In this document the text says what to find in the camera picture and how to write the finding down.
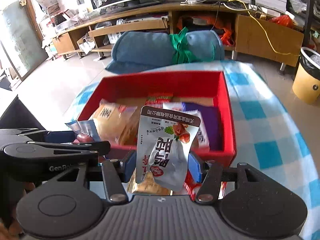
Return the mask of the person left hand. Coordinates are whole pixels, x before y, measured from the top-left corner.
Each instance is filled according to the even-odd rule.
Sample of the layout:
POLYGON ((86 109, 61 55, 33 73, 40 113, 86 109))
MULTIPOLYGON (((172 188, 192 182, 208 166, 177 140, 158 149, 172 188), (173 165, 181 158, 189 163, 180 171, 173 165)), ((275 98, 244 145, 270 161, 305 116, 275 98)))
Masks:
POLYGON ((34 183, 1 178, 1 239, 19 239, 22 228, 16 219, 16 205, 34 189, 34 183))

